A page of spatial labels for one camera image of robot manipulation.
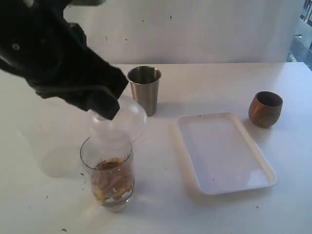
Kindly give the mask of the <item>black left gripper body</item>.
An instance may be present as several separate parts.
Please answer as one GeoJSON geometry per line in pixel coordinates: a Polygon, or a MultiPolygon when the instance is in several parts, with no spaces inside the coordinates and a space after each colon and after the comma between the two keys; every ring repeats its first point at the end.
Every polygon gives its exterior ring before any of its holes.
{"type": "Polygon", "coordinates": [[[90,48],[62,62],[52,80],[35,85],[42,98],[58,97],[81,110],[92,110],[112,120],[118,113],[118,99],[128,85],[124,73],[104,61],[90,48]]]}

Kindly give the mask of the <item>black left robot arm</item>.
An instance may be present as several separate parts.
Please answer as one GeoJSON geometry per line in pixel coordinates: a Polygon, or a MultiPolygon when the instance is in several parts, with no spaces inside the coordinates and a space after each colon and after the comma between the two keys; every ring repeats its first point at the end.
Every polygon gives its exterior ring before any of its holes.
{"type": "Polygon", "coordinates": [[[22,77],[43,99],[60,98],[112,120],[128,85],[123,72],[87,45],[77,23],[63,16],[68,0],[3,0],[0,67],[22,77]]]}

